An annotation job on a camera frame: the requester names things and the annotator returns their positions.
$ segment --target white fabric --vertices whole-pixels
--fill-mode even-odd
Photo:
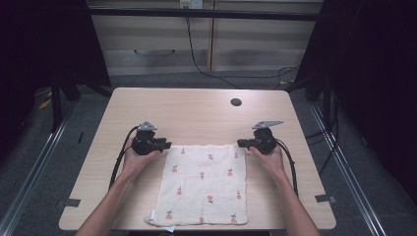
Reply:
[[[156,226],[245,224],[245,151],[236,145],[172,146],[153,219]]]

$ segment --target hand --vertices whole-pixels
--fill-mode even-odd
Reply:
[[[130,138],[126,144],[125,160],[121,175],[129,176],[134,180],[150,162],[157,159],[160,155],[159,150],[154,150],[147,155],[139,155],[131,148],[133,139]]]
[[[249,150],[261,161],[262,166],[269,174],[276,175],[279,172],[284,171],[282,150],[280,146],[276,146],[269,155],[260,153],[256,147],[250,147]]]

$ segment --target black cable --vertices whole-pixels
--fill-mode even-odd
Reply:
[[[292,187],[294,189],[295,194],[298,196],[297,175],[295,173],[295,162],[292,159],[291,154],[289,153],[288,147],[285,145],[285,143],[278,139],[275,139],[275,140],[276,140],[276,143],[284,150],[285,154],[288,157],[289,165],[291,167]]]
[[[195,55],[194,55],[193,41],[192,41],[192,39],[191,39],[190,18],[186,18],[186,23],[187,23],[188,39],[189,39],[189,41],[190,41],[191,56],[192,56],[193,63],[194,63],[194,66],[196,67],[196,69],[197,69],[197,70],[198,70],[201,74],[203,74],[203,75],[205,75],[205,76],[207,76],[207,77],[220,79],[220,80],[222,80],[222,81],[224,81],[224,82],[228,83],[229,85],[231,85],[231,86],[233,86],[233,87],[235,87],[235,88],[237,88],[237,89],[241,89],[241,88],[239,88],[239,87],[238,87],[238,86],[236,86],[236,85],[233,85],[232,83],[228,82],[228,81],[227,81],[227,80],[225,80],[225,79],[226,79],[226,78],[227,78],[227,79],[231,79],[231,78],[243,78],[243,79],[272,79],[272,78],[279,78],[278,85],[274,88],[274,89],[277,89],[277,88],[279,87],[279,85],[280,85],[280,77],[281,77],[281,76],[283,76],[283,75],[285,75],[285,74],[290,73],[290,72],[291,72],[292,70],[294,70],[294,69],[298,69],[298,68],[299,68],[299,66],[295,66],[295,67],[283,67],[283,68],[281,68],[281,69],[279,69],[279,70],[278,70],[278,75],[276,75],[276,76],[267,76],[267,77],[258,77],[258,76],[215,76],[215,75],[210,75],[210,74],[208,74],[208,73],[206,73],[206,72],[203,72],[203,71],[199,68],[199,66],[197,65],[197,62],[196,62],[196,57],[195,57]],[[287,70],[287,69],[289,69],[287,72],[280,74],[280,72],[281,72],[282,70]]]
[[[108,186],[108,189],[111,188],[111,186],[114,183],[114,180],[116,179],[117,170],[119,170],[120,162],[122,161],[122,157],[125,154],[125,151],[128,148],[130,148],[130,147],[126,148],[126,143],[129,141],[129,138],[130,138],[132,132],[134,132],[138,128],[139,128],[139,126],[135,126],[134,128],[132,128],[132,130],[129,131],[128,136],[126,137],[125,143],[123,144],[122,149],[120,150],[119,156],[116,159],[116,163],[114,164],[113,173],[111,174],[110,185]]]

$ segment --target black curtain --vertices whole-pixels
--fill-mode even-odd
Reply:
[[[1,157],[33,106],[34,92],[49,87],[57,72],[63,85],[110,86],[91,16],[54,10],[86,7],[84,0],[1,1]]]

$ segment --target wooden table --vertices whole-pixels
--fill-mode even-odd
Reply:
[[[232,98],[242,100],[233,106]],[[67,206],[59,225],[77,230],[106,194],[116,157],[127,133],[150,121],[157,138],[174,145],[227,145],[252,139],[252,126],[259,121],[283,120],[271,127],[274,136],[288,146],[295,161],[300,200],[320,229],[331,229],[335,219],[329,203],[316,202],[325,190],[311,157],[288,93],[269,90],[118,88],[113,92],[71,194],[81,200]],[[176,230],[272,230],[282,229],[284,219],[276,188],[259,162],[248,151],[246,225],[178,226]],[[159,230],[144,218],[156,205],[166,151],[131,185],[114,229]],[[286,172],[291,179],[288,159]]]

